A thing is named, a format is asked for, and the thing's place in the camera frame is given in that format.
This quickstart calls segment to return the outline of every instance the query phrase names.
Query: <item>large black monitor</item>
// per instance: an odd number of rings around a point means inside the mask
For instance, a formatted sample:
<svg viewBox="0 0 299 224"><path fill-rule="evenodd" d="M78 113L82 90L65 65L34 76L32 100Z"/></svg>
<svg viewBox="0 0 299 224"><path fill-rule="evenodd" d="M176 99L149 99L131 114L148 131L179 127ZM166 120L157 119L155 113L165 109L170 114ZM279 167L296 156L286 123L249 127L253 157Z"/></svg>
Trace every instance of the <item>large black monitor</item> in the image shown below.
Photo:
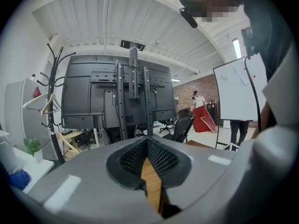
<svg viewBox="0 0 299 224"><path fill-rule="evenodd" d="M138 98L129 98L129 58L73 56L64 78L62 124L69 129L119 127L116 109L116 64L122 63L125 118L128 126L146 123L142 69L149 69L152 120L173 118L175 106L169 67L138 61Z"/></svg>

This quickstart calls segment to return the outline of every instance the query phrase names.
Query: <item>black pants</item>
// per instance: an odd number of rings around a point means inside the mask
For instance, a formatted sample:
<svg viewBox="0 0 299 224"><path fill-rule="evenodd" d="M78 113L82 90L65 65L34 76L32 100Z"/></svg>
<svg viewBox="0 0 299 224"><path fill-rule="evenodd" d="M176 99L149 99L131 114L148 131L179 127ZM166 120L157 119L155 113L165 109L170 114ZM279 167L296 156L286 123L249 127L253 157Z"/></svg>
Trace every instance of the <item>black pants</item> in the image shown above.
<svg viewBox="0 0 299 224"><path fill-rule="evenodd" d="M230 128L231 128L232 134L230 136L230 142L240 146L240 144L244 141L244 139L247 135L248 125L249 125L249 121L231 120ZM239 142L237 143L238 129L240 129L240 138L239 138Z"/></svg>

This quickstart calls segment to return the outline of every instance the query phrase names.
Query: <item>fluorescent light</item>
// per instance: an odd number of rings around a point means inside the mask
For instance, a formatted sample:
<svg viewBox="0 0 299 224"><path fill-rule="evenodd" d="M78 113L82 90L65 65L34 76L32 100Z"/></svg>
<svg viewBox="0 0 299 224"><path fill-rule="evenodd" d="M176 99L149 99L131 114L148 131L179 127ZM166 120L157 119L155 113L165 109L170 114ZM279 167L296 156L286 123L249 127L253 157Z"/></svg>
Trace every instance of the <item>fluorescent light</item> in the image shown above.
<svg viewBox="0 0 299 224"><path fill-rule="evenodd" d="M234 45L234 48L235 48L235 54L237 55L237 59L241 58L242 54L241 54L241 47L240 47L239 40L234 39L233 40L233 45Z"/></svg>

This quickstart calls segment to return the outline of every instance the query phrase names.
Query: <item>green plant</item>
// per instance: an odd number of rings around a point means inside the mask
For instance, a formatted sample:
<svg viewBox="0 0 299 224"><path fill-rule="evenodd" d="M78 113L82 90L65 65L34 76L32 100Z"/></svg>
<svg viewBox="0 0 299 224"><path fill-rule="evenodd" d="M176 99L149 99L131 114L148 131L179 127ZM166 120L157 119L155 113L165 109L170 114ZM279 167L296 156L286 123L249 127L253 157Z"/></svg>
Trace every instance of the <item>green plant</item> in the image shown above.
<svg viewBox="0 0 299 224"><path fill-rule="evenodd" d="M36 139L24 139L24 145L28 150L28 154L34 156L34 153L41 150L41 143Z"/></svg>

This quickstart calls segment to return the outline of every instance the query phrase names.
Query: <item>whiteboard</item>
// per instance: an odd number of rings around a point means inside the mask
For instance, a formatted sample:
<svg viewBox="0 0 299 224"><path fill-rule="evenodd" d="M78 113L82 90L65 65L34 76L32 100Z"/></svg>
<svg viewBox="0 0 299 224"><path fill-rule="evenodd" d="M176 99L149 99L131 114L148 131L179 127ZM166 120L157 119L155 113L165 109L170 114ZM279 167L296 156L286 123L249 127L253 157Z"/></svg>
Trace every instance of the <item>whiteboard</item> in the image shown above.
<svg viewBox="0 0 299 224"><path fill-rule="evenodd" d="M248 70L256 88L260 111L266 98L262 93L267 84L266 70L261 56L246 60ZM246 74L244 58L214 68L219 92L220 119L257 120L256 99Z"/></svg>

